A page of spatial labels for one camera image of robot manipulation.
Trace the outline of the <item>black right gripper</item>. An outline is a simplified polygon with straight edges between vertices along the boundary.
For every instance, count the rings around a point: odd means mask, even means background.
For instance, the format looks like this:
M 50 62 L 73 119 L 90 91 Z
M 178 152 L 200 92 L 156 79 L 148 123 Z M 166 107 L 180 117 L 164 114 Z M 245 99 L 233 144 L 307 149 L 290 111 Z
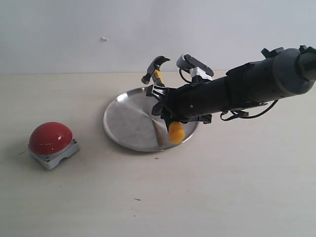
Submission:
M 147 97 L 157 102 L 151 114 L 166 123 L 211 123 L 215 111 L 215 83 L 195 82 L 178 88 L 152 84 L 146 89 Z

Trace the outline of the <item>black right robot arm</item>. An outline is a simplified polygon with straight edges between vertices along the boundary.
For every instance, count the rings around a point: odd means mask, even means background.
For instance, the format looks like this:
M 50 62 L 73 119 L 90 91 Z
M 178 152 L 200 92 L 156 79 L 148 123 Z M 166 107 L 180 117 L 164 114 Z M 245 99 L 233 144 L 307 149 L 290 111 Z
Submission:
M 249 108 L 271 109 L 278 100 L 307 93 L 316 82 L 316 50 L 299 48 L 263 49 L 264 59 L 248 62 L 215 79 L 213 71 L 185 54 L 177 61 L 181 72 L 191 80 L 179 88 L 155 82 L 146 91 L 157 103 L 152 114 L 166 124 L 211 123 L 212 115 L 232 113 L 232 118 L 248 119 Z

